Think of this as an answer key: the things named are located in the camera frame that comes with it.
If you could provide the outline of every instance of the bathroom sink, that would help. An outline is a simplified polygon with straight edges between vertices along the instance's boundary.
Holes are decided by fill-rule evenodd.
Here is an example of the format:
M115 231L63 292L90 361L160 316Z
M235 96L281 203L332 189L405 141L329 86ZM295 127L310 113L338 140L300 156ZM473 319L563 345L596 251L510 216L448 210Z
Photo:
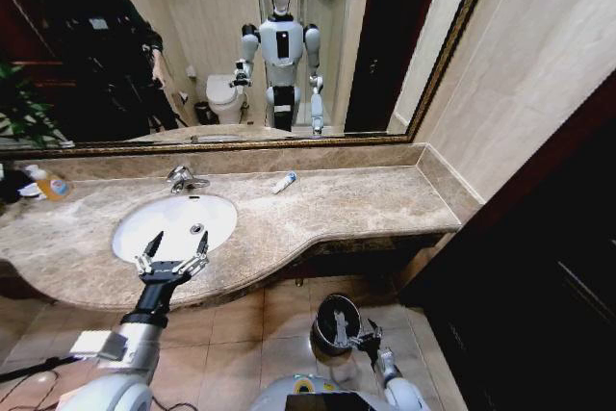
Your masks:
M182 195L145 204L122 219L115 230L112 248L115 256L134 262L145 246L161 231L163 241L154 256L157 260L184 260L192 257L205 230L208 251L224 243L238 221L234 205L219 196Z

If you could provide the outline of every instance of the toothpaste tube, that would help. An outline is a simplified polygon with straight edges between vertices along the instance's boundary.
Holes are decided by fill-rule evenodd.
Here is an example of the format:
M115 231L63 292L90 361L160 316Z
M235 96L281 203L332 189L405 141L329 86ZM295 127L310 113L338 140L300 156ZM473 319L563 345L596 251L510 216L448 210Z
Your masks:
M287 175L285 175L285 178L279 180L273 187L271 187L271 192L274 194L279 194L285 188L291 185L296 179L297 175L295 175L295 172L289 172Z

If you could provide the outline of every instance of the person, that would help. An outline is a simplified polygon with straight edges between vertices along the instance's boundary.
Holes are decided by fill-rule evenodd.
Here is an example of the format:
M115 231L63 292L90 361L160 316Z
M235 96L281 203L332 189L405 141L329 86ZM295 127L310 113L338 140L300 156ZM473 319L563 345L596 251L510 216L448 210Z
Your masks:
M51 37L82 97L57 119L74 141L119 141L176 129L165 93L163 39L130 0L42 0Z

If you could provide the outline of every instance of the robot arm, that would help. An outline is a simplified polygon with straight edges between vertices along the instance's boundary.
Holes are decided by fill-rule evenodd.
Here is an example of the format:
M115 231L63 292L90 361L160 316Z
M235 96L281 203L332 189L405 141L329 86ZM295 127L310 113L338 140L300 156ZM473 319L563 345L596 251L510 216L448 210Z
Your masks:
M323 102L321 90L323 88L323 78L317 73L319 67L319 49L321 48L321 33L319 28L310 24L304 28L304 44L308 54L308 69L310 71L310 87L312 97L310 104L312 108L312 130L315 135L320 135L323 128Z
M163 232L148 243L135 258L139 278L145 287L135 309L124 315L114 331L85 331L71 353L98 357L98 369L109 372L78 389L59 405L62 411L129 411L150 409L152 393L148 384L159 359L159 339L167 327L167 313L173 291L190 281L208 264L208 232L203 233L194 255L187 260L156 261Z
M252 67L254 54L259 48L261 36L259 30L253 24L242 26L242 59L235 62L235 79L229 83L229 87L251 86Z
M372 370L387 402L399 411L430 411L420 390L407 379L396 366L394 353L388 348L381 348L383 330L374 321L368 319L372 333L352 338L357 349L365 351L371 359Z

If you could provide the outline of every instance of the toilet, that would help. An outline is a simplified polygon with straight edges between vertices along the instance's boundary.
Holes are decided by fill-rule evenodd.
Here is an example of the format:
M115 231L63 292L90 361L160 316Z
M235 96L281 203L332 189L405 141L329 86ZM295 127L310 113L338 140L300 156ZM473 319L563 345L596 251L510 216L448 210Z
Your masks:
M243 87L229 87L232 74L210 74L205 85L205 95L210 109L218 115L221 124L239 124L242 105L246 100Z

